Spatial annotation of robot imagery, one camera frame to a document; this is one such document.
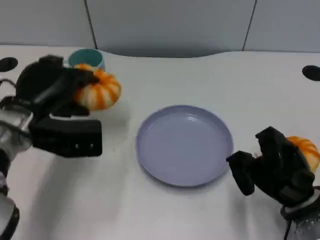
white table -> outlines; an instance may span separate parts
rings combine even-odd
[[[47,54],[76,48],[0,46],[16,69]],[[37,149],[19,155],[8,176],[20,209],[19,240],[276,240],[285,221],[280,205],[256,189],[245,197],[231,172],[197,189],[161,184],[139,167],[135,136],[142,121],[168,105],[187,104],[219,115],[234,149],[250,151],[255,134],[273,126],[320,146],[320,82],[302,68],[320,54],[229,52],[200,58],[143,58],[103,53],[122,83],[120,102],[95,114],[103,126],[103,155],[64,159]],[[2,86],[0,94],[12,93]]]

teal cup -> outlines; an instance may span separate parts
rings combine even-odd
[[[106,71],[104,56],[100,51],[93,48],[84,48],[74,51],[64,63],[72,68],[78,64],[88,64],[91,67]]]

purple plate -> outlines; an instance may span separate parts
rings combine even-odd
[[[194,187],[216,179],[233,153],[232,136],[220,118],[199,107],[169,106],[149,116],[136,137],[137,158],[156,179]]]

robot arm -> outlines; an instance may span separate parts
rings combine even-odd
[[[0,101],[0,240],[9,240],[19,210],[7,197],[6,177],[16,155],[35,148],[67,157],[102,154],[102,127],[73,101],[75,92],[98,80],[86,70],[63,67],[63,58],[45,56],[20,74],[15,96]]]
[[[273,127],[255,136],[262,155],[237,151],[227,158],[233,178],[242,193],[253,194],[255,186],[283,205],[281,215],[296,225],[297,240],[320,238],[320,187],[300,149]]]

orange pumpkin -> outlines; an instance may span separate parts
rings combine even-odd
[[[314,173],[320,162],[320,153],[317,147],[310,140],[303,137],[289,136],[286,139],[300,149],[310,166],[310,170]]]
[[[79,105],[90,111],[96,111],[108,109],[118,101],[121,95],[121,85],[114,75],[85,63],[78,64],[75,68],[92,71],[99,79],[99,82],[89,84],[76,92],[74,100]]]

